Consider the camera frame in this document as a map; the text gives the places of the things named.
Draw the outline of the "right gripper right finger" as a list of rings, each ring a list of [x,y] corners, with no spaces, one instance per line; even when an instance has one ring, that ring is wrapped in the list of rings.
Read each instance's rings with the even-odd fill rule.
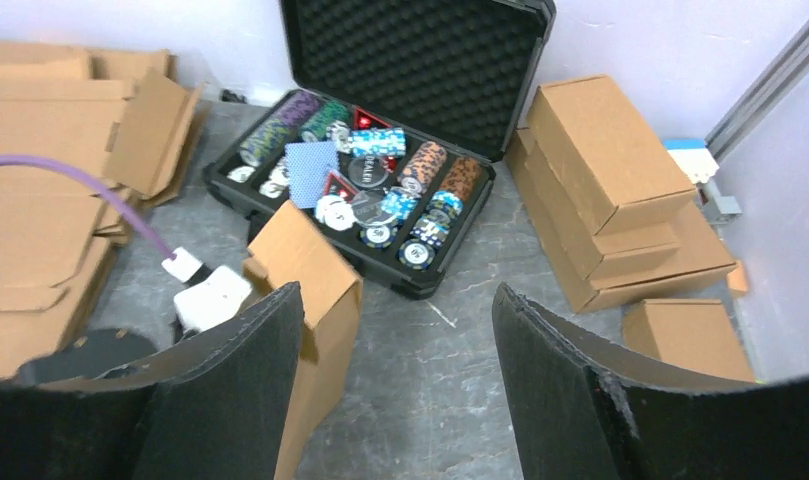
[[[809,375],[757,384],[685,370],[508,284],[492,323],[527,479],[809,479]]]

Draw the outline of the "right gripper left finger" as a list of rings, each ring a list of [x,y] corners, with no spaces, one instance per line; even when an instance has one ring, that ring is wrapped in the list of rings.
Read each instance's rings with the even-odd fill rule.
[[[301,346],[290,282],[96,379],[0,381],[0,479],[270,479]]]

